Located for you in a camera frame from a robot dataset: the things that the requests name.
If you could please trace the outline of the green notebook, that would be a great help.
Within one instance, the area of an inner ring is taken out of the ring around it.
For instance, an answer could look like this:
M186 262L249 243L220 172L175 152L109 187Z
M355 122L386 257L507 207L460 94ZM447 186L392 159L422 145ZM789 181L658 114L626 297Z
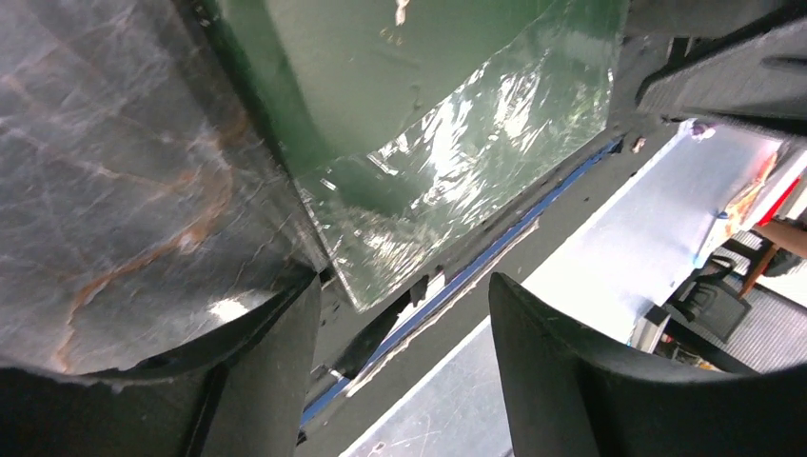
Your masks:
M206 1L352 306L600 134L625 1Z

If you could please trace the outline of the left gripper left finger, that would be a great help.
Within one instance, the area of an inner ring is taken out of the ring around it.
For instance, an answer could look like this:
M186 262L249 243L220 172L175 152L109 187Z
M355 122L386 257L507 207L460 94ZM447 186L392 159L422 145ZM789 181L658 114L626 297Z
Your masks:
M5 456L290 456L321 312L316 274L126 371L1 371Z

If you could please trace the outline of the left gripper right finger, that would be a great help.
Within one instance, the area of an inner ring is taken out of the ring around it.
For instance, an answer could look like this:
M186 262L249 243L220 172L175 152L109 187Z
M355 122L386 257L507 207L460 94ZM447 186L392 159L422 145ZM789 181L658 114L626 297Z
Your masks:
M494 273L488 303L518 456L802 456L806 368L746 375L630 348Z

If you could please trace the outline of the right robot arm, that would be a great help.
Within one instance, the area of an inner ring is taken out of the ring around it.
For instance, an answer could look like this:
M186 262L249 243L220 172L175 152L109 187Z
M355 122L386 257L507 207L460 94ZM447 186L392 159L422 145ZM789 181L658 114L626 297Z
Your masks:
M806 142L805 2L634 1L625 33L671 42L638 112Z

